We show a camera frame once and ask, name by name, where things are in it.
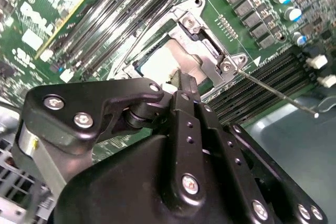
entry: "silver screw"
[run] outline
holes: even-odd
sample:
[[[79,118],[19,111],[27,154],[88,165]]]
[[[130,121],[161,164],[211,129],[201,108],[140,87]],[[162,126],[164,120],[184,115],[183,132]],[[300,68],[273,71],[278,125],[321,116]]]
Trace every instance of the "silver screw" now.
[[[47,97],[43,104],[51,110],[60,110],[64,107],[64,102],[58,97]]]
[[[224,72],[228,72],[228,71],[230,71],[230,69],[231,69],[231,66],[230,66],[230,65],[224,65],[224,66],[223,66],[223,71],[224,71]]]
[[[265,207],[258,201],[254,200],[252,202],[253,210],[256,212],[257,216],[261,220],[267,220],[268,219],[268,213],[265,209]]]
[[[212,111],[209,105],[204,105],[204,108],[205,108],[205,110],[207,112],[211,112]]]
[[[238,132],[241,133],[242,131],[240,130],[240,128],[237,125],[233,125],[233,129]]]
[[[195,25],[195,22],[191,18],[185,17],[182,20],[182,24],[184,25],[185,28],[190,29]]]
[[[78,127],[81,127],[84,129],[87,129],[93,126],[93,119],[87,113],[77,113],[73,120]]]
[[[310,220],[310,214],[309,212],[307,211],[306,208],[304,208],[303,205],[300,205],[298,204],[298,208],[299,208],[299,211],[301,213],[301,215],[306,219],[306,220]]]
[[[189,175],[184,175],[182,178],[182,185],[183,188],[187,191],[187,193],[189,194],[198,193],[198,183],[193,177]]]
[[[311,206],[311,211],[313,212],[313,214],[315,215],[315,217],[318,220],[322,220],[323,219],[323,216],[322,216],[321,212],[316,207]]]

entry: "hole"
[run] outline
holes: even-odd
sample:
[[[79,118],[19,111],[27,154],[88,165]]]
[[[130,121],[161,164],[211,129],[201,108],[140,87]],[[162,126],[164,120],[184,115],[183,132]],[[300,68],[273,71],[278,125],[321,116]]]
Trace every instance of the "hole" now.
[[[158,92],[160,90],[160,88],[156,85],[156,84],[150,84],[149,87],[151,88],[151,90]]]
[[[196,4],[197,6],[201,6],[201,5],[202,5],[202,1],[201,1],[201,0],[195,0],[195,4]]]
[[[281,37],[279,38],[279,41],[285,41],[286,37],[284,35],[281,35]]]
[[[190,144],[194,143],[194,140],[191,138],[191,136],[187,137],[187,142]]]
[[[246,59],[245,59],[245,57],[241,56],[241,57],[238,59],[238,61],[239,61],[240,63],[243,63],[243,62],[246,61]]]
[[[204,105],[204,108],[205,108],[205,110],[206,110],[207,112],[211,112],[211,111],[212,111],[212,109],[210,108],[209,105]]]
[[[189,101],[189,97],[186,95],[186,94],[181,94],[181,96],[185,99],[185,100],[187,100],[187,101]]]
[[[242,164],[239,158],[236,158],[236,159],[235,159],[235,163],[236,163],[237,165],[241,165],[241,164]]]

